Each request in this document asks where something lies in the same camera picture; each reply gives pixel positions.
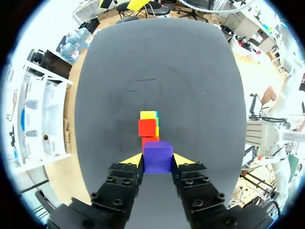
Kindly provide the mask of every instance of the floor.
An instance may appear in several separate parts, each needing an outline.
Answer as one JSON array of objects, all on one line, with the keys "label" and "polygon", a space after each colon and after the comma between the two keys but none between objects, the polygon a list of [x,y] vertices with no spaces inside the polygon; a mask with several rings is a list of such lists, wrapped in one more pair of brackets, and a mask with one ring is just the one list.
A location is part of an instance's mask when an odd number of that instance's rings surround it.
[{"label": "floor", "polygon": [[[172,18],[178,18],[179,16],[180,15],[177,13],[177,11],[171,11],[170,13],[170,17]],[[210,23],[220,24],[221,22],[221,19],[214,16],[204,15],[204,17],[207,18]],[[97,29],[103,29],[108,26],[115,25],[120,19],[120,16],[116,10],[110,10],[107,13],[99,15],[98,19],[101,23]],[[68,130],[70,132],[70,149],[67,149],[67,151],[71,152],[71,157],[45,166],[51,186],[55,190],[58,199],[65,204],[70,204],[72,197],[90,204],[90,197],[84,184],[81,168],[78,162],[74,129],[75,98],[81,67],[85,59],[86,52],[86,50],[81,52],[80,57],[72,67],[69,79],[73,81],[73,85],[67,90],[66,93],[64,117],[69,121]],[[234,54],[234,57],[242,77],[245,97],[248,97],[248,95],[251,93],[257,93],[259,96],[263,96],[264,91],[269,85],[272,85],[276,91],[280,90],[285,76],[279,74],[275,68],[266,67],[254,62],[248,57],[243,57],[238,54]],[[259,174],[262,179],[269,179],[270,173],[267,171],[267,169],[264,171],[258,171],[257,175]],[[254,186],[245,183],[243,180],[239,180],[236,185],[234,198],[239,198],[240,194],[238,189],[240,186],[249,187],[248,191],[244,193],[246,198],[243,198],[243,202],[245,203],[250,201],[257,193]]]}]

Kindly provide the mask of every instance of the purple cube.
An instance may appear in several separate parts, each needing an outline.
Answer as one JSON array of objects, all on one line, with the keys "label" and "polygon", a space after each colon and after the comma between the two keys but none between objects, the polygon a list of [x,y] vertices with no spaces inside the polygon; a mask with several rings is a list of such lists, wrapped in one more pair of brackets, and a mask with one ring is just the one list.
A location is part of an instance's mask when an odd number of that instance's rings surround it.
[{"label": "purple cube", "polygon": [[172,156],[173,147],[169,142],[146,142],[143,153],[145,173],[170,173]]}]

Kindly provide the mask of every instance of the black bolt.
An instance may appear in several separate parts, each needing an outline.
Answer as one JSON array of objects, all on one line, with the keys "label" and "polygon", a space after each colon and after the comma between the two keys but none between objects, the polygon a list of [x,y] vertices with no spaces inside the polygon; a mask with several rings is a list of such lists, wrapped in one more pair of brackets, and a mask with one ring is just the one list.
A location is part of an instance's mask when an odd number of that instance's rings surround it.
[{"label": "black bolt", "polygon": [[114,179],[113,176],[108,176],[108,177],[106,178],[106,182],[108,182],[108,183],[113,183],[114,181],[115,181],[115,179]]},{"label": "black bolt", "polygon": [[120,200],[120,199],[116,199],[114,202],[113,202],[113,205],[115,205],[116,207],[121,207],[123,205],[123,201]]},{"label": "black bolt", "polygon": [[216,198],[219,199],[219,200],[224,200],[224,193],[221,193],[221,192],[218,193]]},{"label": "black bolt", "polygon": [[130,185],[130,180],[128,178],[123,180],[123,185],[128,186]]},{"label": "black bolt", "polygon": [[86,228],[86,229],[93,228],[93,226],[94,226],[94,223],[88,219],[84,219],[81,224],[82,224],[82,227]]},{"label": "black bolt", "polygon": [[192,185],[194,183],[194,181],[193,180],[190,180],[190,179],[187,179],[186,181],[185,181],[185,184],[187,184],[187,185]]},{"label": "black bolt", "polygon": [[203,180],[204,182],[209,182],[209,181],[210,181],[208,177],[203,177],[202,180]]},{"label": "black bolt", "polygon": [[92,192],[91,197],[92,199],[97,199],[99,197],[99,194],[97,194],[96,192]]},{"label": "black bolt", "polygon": [[225,219],[224,224],[227,227],[236,226],[237,225],[237,219],[235,217],[228,217],[228,218]]},{"label": "black bolt", "polygon": [[203,205],[203,201],[201,199],[196,199],[192,202],[192,208],[201,207]]}]

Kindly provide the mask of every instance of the stacked blocks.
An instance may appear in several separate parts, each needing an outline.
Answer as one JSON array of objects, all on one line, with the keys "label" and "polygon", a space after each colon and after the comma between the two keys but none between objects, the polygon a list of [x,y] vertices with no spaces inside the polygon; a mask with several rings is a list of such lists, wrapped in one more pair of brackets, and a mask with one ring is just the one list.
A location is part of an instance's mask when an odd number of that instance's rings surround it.
[{"label": "stacked blocks", "polygon": [[172,156],[173,147],[168,142],[146,142],[143,154],[145,173],[170,173]]},{"label": "stacked blocks", "polygon": [[146,142],[158,142],[159,117],[157,111],[141,111],[139,119],[139,136],[142,137],[142,149]]}]

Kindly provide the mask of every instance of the white shelf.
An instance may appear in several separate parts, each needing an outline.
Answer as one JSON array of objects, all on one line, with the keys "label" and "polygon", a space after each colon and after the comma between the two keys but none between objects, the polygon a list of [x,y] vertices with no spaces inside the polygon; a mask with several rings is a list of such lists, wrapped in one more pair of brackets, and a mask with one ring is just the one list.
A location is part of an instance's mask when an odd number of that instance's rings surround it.
[{"label": "white shelf", "polygon": [[[2,119],[5,120],[5,147],[13,173],[24,172],[47,163],[70,156],[65,152],[63,138],[63,109],[68,84],[71,81],[51,73],[34,63],[25,62],[24,67],[14,71],[7,83],[6,106]],[[53,84],[50,80],[61,81]],[[12,96],[16,104],[12,105]],[[24,128],[21,114],[24,110]],[[14,128],[15,144],[11,146],[9,132]]]},{"label": "white shelf", "polygon": [[55,161],[59,161],[62,160],[64,158],[70,157],[71,154],[64,154],[64,155],[60,155],[60,156],[53,156],[53,157],[49,157],[43,161],[40,162],[35,162],[35,163],[27,163],[26,165],[19,167],[19,168],[14,168],[12,170],[12,172],[14,174],[18,174],[18,173],[22,173],[22,172],[26,172],[28,170],[34,169],[34,168],[38,168],[40,166],[44,166],[47,165],[49,163],[55,162]]}]

